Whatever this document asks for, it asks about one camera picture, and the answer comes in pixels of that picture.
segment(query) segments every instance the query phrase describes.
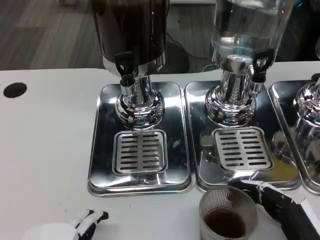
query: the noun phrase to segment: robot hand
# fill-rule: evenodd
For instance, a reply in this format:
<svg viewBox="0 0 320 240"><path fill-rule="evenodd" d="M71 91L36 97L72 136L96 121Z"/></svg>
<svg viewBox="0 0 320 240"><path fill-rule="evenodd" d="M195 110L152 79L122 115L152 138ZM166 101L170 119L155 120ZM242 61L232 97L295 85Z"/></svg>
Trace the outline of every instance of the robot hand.
<svg viewBox="0 0 320 240"><path fill-rule="evenodd" d="M86 210L69 223L55 222L28 230L22 240L90 240L97 224L109 218L102 210Z"/></svg>
<svg viewBox="0 0 320 240"><path fill-rule="evenodd" d="M320 221L307 199L296 203L289 195L263 181L232 180L228 185L247 193L280 222L288 240L320 240Z"/></svg>

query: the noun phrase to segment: white table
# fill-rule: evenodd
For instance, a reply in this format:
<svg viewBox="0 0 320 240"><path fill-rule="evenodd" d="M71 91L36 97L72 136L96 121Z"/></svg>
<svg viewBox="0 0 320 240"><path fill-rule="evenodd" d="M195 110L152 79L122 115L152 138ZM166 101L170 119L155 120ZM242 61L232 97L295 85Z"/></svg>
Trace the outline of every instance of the white table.
<svg viewBox="0 0 320 240"><path fill-rule="evenodd" d="M267 86L276 81L308 79L320 62L275 63ZM155 75L182 88L192 81L219 80L222 71ZM196 188L184 194L100 198L87 191L97 96L119 79L101 69L1 71L0 89L23 82L18 98L0 95L0 239L19 240L43 223L68 222L87 208L109 212L94 240L198 240ZM320 198L303 188L320 216ZM252 240L285 239L279 225L260 211Z"/></svg>

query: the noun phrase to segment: gray carpet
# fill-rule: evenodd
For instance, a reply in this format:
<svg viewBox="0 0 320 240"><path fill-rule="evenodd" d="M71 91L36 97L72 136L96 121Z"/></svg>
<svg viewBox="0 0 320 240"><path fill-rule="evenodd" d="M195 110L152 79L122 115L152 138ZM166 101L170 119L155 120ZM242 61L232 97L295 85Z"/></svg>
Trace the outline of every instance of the gray carpet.
<svg viewBox="0 0 320 240"><path fill-rule="evenodd" d="M213 12L208 4L170 6L167 31L173 40L168 41L181 46L175 43L167 51L171 66L166 73L180 73L175 64L181 60L189 63L182 70L189 73L211 64ZM104 68L88 0L76 6L0 0L0 36L0 70Z"/></svg>

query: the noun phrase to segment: slotted grate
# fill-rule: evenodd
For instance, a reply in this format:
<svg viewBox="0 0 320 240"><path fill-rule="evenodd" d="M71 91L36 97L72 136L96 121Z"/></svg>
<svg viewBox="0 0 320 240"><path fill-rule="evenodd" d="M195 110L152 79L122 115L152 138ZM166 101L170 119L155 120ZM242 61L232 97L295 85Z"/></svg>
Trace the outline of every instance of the slotted grate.
<svg viewBox="0 0 320 240"><path fill-rule="evenodd" d="M113 171L117 174L160 173L167 167L163 131L119 132L114 137Z"/></svg>
<svg viewBox="0 0 320 240"><path fill-rule="evenodd" d="M264 132L258 127L217 128L212 135L221 166L230 171L264 170L272 167Z"/></svg>

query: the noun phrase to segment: stainless steel drip tray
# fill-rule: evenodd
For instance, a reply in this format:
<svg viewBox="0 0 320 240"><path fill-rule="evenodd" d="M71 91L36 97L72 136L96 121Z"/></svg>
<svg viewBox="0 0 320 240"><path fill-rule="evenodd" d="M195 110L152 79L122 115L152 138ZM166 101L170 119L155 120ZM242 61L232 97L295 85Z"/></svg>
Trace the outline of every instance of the stainless steel drip tray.
<svg viewBox="0 0 320 240"><path fill-rule="evenodd" d="M212 133L217 157L226 171L256 171L272 167L272 156L258 127L217 128Z"/></svg>
<svg viewBox="0 0 320 240"><path fill-rule="evenodd" d="M276 82L269 94L288 142L278 137L283 154L293 155L303 186L312 194L320 195L320 127L299 118L293 104L299 89L311 82Z"/></svg>
<svg viewBox="0 0 320 240"><path fill-rule="evenodd" d="M120 85L101 91L96 111L88 190L97 196L184 193L195 183L187 144L182 91L173 82L153 82L164 98L164 116L149 129L130 131L118 119Z"/></svg>
<svg viewBox="0 0 320 240"><path fill-rule="evenodd" d="M167 139L164 131L122 131L114 137L113 172L160 174L168 166Z"/></svg>
<svg viewBox="0 0 320 240"><path fill-rule="evenodd" d="M221 128L205 111L205 96L220 81L191 82L184 89L196 163L196 180L206 191L233 179L258 180L283 190L300 185L298 170L282 154L275 135L283 135L267 91L256 99L256 114L241 128Z"/></svg>

